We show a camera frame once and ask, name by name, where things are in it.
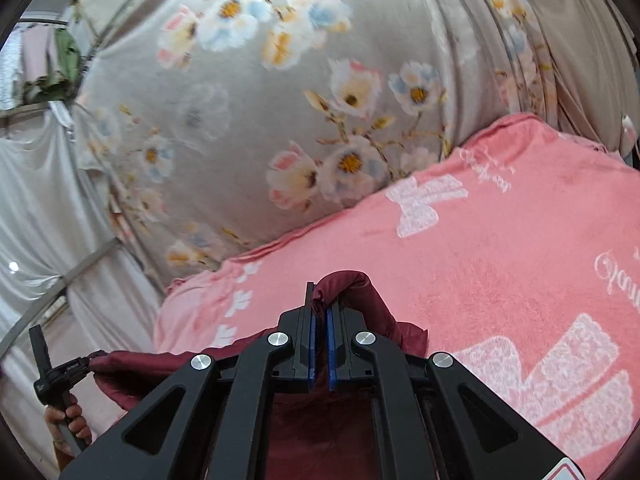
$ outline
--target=green cloth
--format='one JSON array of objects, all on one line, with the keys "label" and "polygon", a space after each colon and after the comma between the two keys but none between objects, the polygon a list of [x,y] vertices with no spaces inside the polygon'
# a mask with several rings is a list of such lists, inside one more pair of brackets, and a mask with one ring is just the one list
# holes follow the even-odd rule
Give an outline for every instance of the green cloth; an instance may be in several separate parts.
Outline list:
[{"label": "green cloth", "polygon": [[78,81],[80,51],[76,40],[65,28],[58,28],[54,34],[59,69],[54,70],[54,64],[47,58],[48,75],[36,81],[26,82],[24,85],[26,103],[42,103],[68,98],[71,96],[74,84]]}]

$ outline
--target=white bow pattern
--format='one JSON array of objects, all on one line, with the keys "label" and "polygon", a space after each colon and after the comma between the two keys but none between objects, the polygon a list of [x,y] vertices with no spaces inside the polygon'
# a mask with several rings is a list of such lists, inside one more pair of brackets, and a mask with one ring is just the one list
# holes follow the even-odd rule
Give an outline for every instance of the white bow pattern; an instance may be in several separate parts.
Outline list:
[{"label": "white bow pattern", "polygon": [[450,174],[429,180],[420,187],[411,176],[389,188],[385,194],[402,210],[398,224],[398,236],[401,238],[425,231],[438,223],[438,213],[430,204],[468,196],[462,182]]}]

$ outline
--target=human hand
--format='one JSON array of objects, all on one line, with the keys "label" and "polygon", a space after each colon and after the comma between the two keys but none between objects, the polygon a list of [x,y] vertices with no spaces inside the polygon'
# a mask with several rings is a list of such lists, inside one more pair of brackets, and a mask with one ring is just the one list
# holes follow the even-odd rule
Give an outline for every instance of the human hand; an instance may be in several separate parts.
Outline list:
[{"label": "human hand", "polygon": [[[91,430],[86,424],[86,419],[82,416],[82,408],[78,405],[78,399],[73,394],[70,394],[71,406],[66,409],[66,416],[71,419],[69,423],[69,430],[76,437],[83,439],[87,445],[91,444],[92,436]],[[61,452],[73,456],[69,444],[66,443],[62,433],[58,429],[58,424],[65,420],[65,413],[57,410],[53,406],[47,406],[44,411],[44,421],[47,423],[49,433],[53,437],[53,445],[56,446]]]}]

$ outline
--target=warning label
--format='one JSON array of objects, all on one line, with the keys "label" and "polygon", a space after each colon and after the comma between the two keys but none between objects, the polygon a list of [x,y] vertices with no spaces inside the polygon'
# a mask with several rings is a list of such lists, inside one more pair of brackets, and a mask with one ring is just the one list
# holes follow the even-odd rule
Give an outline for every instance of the warning label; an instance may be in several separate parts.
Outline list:
[{"label": "warning label", "polygon": [[542,480],[584,480],[584,476],[576,465],[565,457]]}]

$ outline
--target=white curtain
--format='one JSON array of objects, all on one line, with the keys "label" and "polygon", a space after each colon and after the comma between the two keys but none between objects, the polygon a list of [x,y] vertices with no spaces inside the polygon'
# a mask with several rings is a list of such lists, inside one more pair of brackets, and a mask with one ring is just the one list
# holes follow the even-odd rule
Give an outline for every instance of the white curtain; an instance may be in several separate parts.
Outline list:
[{"label": "white curtain", "polygon": [[[76,169],[71,119],[62,104],[52,110],[41,128],[17,125],[12,129],[18,134],[0,139],[0,338],[61,276],[113,238],[95,189]],[[70,310],[44,331],[54,366],[97,349],[152,351],[161,298],[122,247],[73,281],[67,293]],[[41,471],[55,478],[26,332],[2,361],[2,375],[4,418]],[[90,378],[74,393],[95,433],[118,416]]]}]

